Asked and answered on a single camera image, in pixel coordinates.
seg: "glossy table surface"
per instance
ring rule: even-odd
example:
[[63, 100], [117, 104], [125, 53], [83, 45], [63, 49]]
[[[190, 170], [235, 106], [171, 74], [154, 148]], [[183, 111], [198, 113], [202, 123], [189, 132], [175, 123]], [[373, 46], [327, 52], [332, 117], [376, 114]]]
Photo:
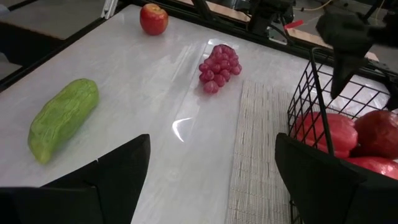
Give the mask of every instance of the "glossy table surface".
[[[44, 185], [149, 133], [149, 170], [132, 223], [223, 223], [243, 80], [294, 92], [307, 60], [173, 17], [164, 34], [149, 37], [139, 10], [123, 9], [0, 94], [0, 185]], [[243, 72], [208, 96], [197, 66], [222, 42], [236, 49]], [[100, 103], [40, 165], [27, 145], [29, 126], [82, 77], [97, 83]]]

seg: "red grape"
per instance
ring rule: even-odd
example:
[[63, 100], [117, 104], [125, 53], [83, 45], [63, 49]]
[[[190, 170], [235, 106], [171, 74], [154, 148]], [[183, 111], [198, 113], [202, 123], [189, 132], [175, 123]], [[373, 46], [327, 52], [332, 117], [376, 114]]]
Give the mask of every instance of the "red grape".
[[228, 54], [222, 53], [222, 54], [221, 54], [221, 59], [222, 59], [222, 60], [229, 60]]
[[215, 47], [213, 48], [213, 51], [212, 51], [211, 53], [212, 53], [212, 54], [215, 54], [215, 53], [223, 53], [223, 49], [221, 48], [220, 45], [217, 45], [217, 46], [215, 46]]
[[227, 69], [220, 71], [220, 75], [222, 75], [224, 77], [225, 81], [227, 81], [227, 82], [231, 78], [231, 74]]
[[210, 66], [209, 66], [208, 64], [201, 63], [201, 64], [199, 65], [199, 71], [201, 71], [201, 72], [205, 72], [205, 71], [207, 71], [207, 70], [209, 70], [209, 69], [210, 69]]
[[202, 74], [200, 74], [199, 75], [199, 80], [201, 81], [201, 82], [203, 82], [203, 83], [206, 83], [208, 80], [205, 78], [205, 74], [204, 73], [202, 73]]
[[211, 70], [207, 70], [203, 73], [203, 79], [206, 81], [211, 81], [214, 79], [214, 73]]
[[225, 85], [225, 78], [222, 75], [215, 75], [213, 81], [216, 82], [219, 87]]
[[210, 81], [203, 86], [203, 90], [205, 91], [205, 93], [216, 93], [218, 92], [218, 85], [216, 82]]
[[231, 68], [231, 65], [229, 64], [229, 61], [227, 61], [227, 60], [222, 60], [222, 61], [220, 62], [220, 67], [221, 67], [221, 69], [227, 69], [227, 70], [229, 70], [229, 69]]
[[242, 69], [242, 66], [240, 66], [240, 67], [239, 66], [240, 65], [238, 64], [238, 66], [233, 67], [231, 69], [231, 73], [234, 74], [234, 75], [239, 75], [241, 73], [241, 69]]
[[221, 53], [215, 53], [214, 55], [213, 55], [213, 61], [214, 62], [220, 62], [220, 61], [222, 61], [223, 60], [223, 54], [221, 54]]
[[213, 61], [211, 58], [206, 58], [206, 59], [205, 59], [205, 64], [207, 64], [207, 65], [213, 65], [213, 64], [214, 64], [214, 61]]
[[237, 59], [230, 59], [229, 64], [231, 65], [231, 68], [233, 68], [239, 65], [239, 61]]
[[218, 74], [220, 71], [221, 71], [221, 66], [219, 65], [219, 64], [213, 64], [211, 67], [210, 67], [210, 69], [211, 69], [211, 71], [213, 71], [214, 72], [214, 74]]

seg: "red pepper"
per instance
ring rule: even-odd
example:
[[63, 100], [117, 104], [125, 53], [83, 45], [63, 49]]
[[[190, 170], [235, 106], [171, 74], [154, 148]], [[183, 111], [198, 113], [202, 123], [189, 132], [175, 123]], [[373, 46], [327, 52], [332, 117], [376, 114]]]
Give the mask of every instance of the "red pepper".
[[[335, 156], [338, 158], [347, 158], [349, 152], [358, 144], [358, 134], [354, 129], [354, 121], [346, 116], [333, 113], [328, 113], [327, 118], [331, 141], [335, 148]], [[326, 137], [323, 131], [322, 117], [319, 112], [314, 112], [312, 116], [311, 113], [307, 114], [304, 120], [301, 116], [297, 118], [293, 126], [292, 137], [297, 132], [297, 140], [314, 147], [315, 142], [318, 141], [317, 146], [319, 150], [328, 152]]]

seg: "bamboo mat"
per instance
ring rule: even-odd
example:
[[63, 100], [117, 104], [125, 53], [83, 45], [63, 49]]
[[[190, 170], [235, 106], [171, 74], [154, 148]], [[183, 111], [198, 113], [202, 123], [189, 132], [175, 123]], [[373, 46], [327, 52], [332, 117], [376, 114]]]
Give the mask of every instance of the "bamboo mat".
[[274, 161], [275, 139], [287, 132], [292, 95], [244, 82], [226, 223], [288, 224], [289, 193]]

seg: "red fruit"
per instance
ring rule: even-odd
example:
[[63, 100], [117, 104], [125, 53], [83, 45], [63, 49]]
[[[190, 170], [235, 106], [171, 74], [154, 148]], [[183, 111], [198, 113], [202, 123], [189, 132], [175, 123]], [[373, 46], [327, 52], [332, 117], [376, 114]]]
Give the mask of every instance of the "red fruit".
[[236, 67], [239, 65], [239, 61], [237, 59], [230, 59], [229, 64], [231, 65], [231, 68]]
[[200, 74], [199, 75], [199, 80], [201, 81], [201, 82], [203, 82], [203, 83], [206, 83], [208, 80], [205, 78], [205, 74]]
[[220, 75], [222, 75], [224, 77], [225, 81], [227, 81], [227, 82], [231, 78], [231, 74], [227, 69], [220, 71]]
[[221, 53], [215, 53], [212, 55], [212, 57], [214, 62], [220, 62], [223, 60], [223, 54]]
[[201, 71], [201, 72], [205, 72], [205, 71], [207, 71], [207, 70], [209, 70], [209, 69], [210, 69], [210, 66], [209, 66], [208, 64], [201, 63], [201, 64], [199, 65], [199, 71]]
[[219, 87], [225, 85], [225, 78], [222, 75], [215, 75], [213, 81], [216, 82]]
[[229, 61], [227, 61], [227, 60], [222, 60], [222, 61], [220, 62], [220, 67], [221, 67], [221, 69], [227, 69], [227, 70], [229, 70], [229, 69], [231, 68], [231, 65], [229, 64]]
[[211, 54], [215, 54], [215, 53], [223, 53], [223, 49], [221, 48], [220, 45], [217, 45], [213, 48], [213, 51], [211, 51]]
[[390, 159], [381, 157], [347, 158], [346, 161], [357, 166], [386, 175], [398, 180], [398, 164]]
[[[297, 129], [296, 139], [302, 141], [304, 135], [308, 132], [305, 137], [306, 142], [307, 140], [312, 141], [313, 144], [317, 139], [319, 139], [317, 144], [318, 148], [322, 150], [322, 147], [324, 147], [327, 152], [326, 137], [325, 134], [323, 134], [322, 117], [319, 116], [317, 118], [318, 114], [319, 112], [314, 112], [311, 116], [311, 113], [309, 113], [305, 116], [304, 120], [299, 116], [294, 124], [291, 135], [294, 137]], [[354, 149], [358, 144], [358, 134], [354, 129], [353, 121], [346, 116], [333, 113], [328, 113], [327, 118], [335, 153], [337, 151], [350, 152], [350, 150]]]
[[213, 65], [214, 61], [211, 58], [206, 58], [204, 63], [207, 64], [207, 65]]
[[222, 54], [221, 54], [221, 59], [222, 59], [222, 60], [229, 60], [228, 54], [222, 53]]
[[205, 93], [216, 93], [218, 92], [218, 85], [214, 81], [209, 81], [203, 86]]
[[139, 13], [142, 29], [149, 35], [159, 35], [166, 30], [169, 16], [158, 5], [149, 3], [142, 7]]
[[398, 115], [372, 111], [355, 121], [360, 147], [354, 156], [379, 156], [398, 159]]
[[215, 63], [210, 67], [210, 69], [214, 72], [214, 74], [218, 74], [221, 71], [221, 66]]
[[239, 75], [241, 73], [241, 69], [239, 68], [239, 64], [231, 69], [231, 73], [234, 75]]
[[[309, 146], [315, 147], [315, 141], [313, 139], [308, 138], [308, 137], [305, 137], [305, 139], [303, 140], [303, 136], [301, 135], [301, 133], [298, 133], [296, 138], [299, 141], [302, 141], [303, 143], [305, 143], [305, 144], [307, 144]], [[328, 147], [326, 146], [326, 144], [318, 143], [317, 146], [318, 146], [319, 150], [329, 154]], [[335, 157], [340, 158], [340, 159], [349, 158], [349, 151], [337, 151], [337, 150], [335, 150]]]
[[214, 79], [214, 73], [211, 70], [207, 70], [206, 72], [202, 73], [202, 75], [203, 79], [206, 80], [206, 82]]

